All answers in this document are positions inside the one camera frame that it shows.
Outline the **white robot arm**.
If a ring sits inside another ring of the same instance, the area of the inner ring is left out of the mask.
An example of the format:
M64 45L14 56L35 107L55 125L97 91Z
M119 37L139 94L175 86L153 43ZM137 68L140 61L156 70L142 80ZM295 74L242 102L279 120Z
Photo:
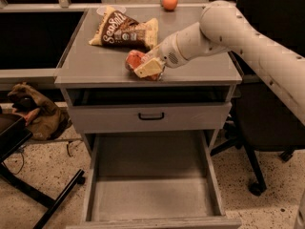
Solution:
M216 155L232 146L245 148L256 176L249 190L255 196L266 191L255 152L280 149L288 159L304 146L305 59L268 38L226 1L207 5L198 22L166 37L140 57L134 73L145 78L177 68L199 56L235 52L258 76L256 83L242 84L233 101L232 129L236 138L211 150Z

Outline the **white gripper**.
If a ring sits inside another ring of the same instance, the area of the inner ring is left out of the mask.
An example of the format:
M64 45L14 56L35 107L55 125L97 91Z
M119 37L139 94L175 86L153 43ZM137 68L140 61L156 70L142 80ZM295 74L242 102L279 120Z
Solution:
M146 58L150 60L138 66L134 73L140 78L157 77L163 72L164 65L169 68L186 65L189 60L179 49L178 35L179 32L175 32L167 36L160 44L147 52Z

